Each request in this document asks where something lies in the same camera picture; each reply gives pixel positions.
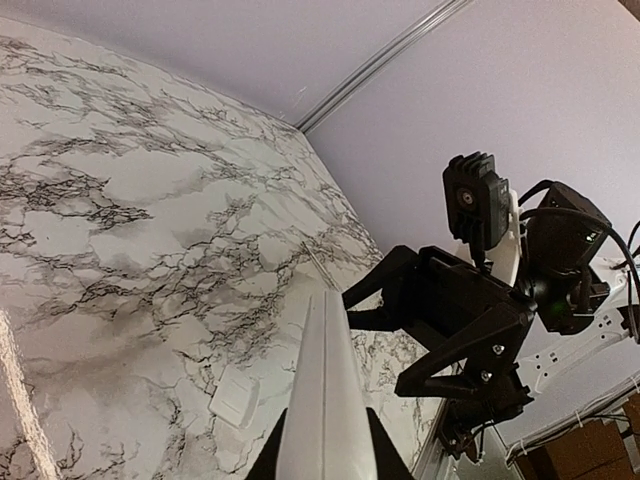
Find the white remote control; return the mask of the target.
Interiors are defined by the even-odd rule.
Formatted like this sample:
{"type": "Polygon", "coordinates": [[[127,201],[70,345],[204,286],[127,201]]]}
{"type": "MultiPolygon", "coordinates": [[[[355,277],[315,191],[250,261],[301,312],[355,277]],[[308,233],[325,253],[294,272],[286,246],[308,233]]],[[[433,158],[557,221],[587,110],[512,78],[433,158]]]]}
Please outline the white remote control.
{"type": "Polygon", "coordinates": [[[342,295],[311,295],[277,455],[278,479],[376,479],[342,295]]]}

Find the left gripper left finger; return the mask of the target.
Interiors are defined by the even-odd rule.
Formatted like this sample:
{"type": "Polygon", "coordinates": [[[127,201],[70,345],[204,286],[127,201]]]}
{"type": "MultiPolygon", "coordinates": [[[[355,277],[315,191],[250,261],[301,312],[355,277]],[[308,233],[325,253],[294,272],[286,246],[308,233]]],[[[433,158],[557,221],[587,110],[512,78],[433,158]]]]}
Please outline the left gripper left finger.
{"type": "Polygon", "coordinates": [[[254,462],[252,480],[276,479],[277,461],[287,413],[288,409],[285,408],[254,462]]]}

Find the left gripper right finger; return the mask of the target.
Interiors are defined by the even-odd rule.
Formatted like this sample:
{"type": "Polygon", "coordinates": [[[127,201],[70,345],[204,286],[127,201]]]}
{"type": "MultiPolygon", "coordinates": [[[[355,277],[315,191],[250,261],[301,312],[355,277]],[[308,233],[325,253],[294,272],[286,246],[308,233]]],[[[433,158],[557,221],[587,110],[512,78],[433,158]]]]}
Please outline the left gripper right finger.
{"type": "Polygon", "coordinates": [[[379,480],[413,480],[376,412],[366,408],[379,480]]]}

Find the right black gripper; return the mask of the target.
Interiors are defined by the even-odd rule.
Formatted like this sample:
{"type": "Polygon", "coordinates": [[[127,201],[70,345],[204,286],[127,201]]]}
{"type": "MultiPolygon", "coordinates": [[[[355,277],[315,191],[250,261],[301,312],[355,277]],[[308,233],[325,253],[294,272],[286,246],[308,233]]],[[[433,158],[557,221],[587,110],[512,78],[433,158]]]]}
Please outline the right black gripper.
{"type": "Polygon", "coordinates": [[[352,330],[443,336],[399,375],[395,393],[448,399],[439,437],[453,457],[475,455],[476,428],[513,419],[532,402],[515,358],[535,303],[469,263],[437,247],[398,245],[342,300],[352,330]]]}

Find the white battery cover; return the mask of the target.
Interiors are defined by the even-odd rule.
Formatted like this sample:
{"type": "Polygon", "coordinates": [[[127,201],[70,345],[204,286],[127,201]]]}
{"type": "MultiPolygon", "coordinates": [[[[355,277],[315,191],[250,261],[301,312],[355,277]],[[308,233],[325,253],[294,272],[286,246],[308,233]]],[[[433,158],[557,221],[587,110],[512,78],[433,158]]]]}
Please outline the white battery cover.
{"type": "Polygon", "coordinates": [[[211,413],[236,429],[246,429],[255,415],[260,383],[233,365],[227,365],[215,384],[211,413]]]}

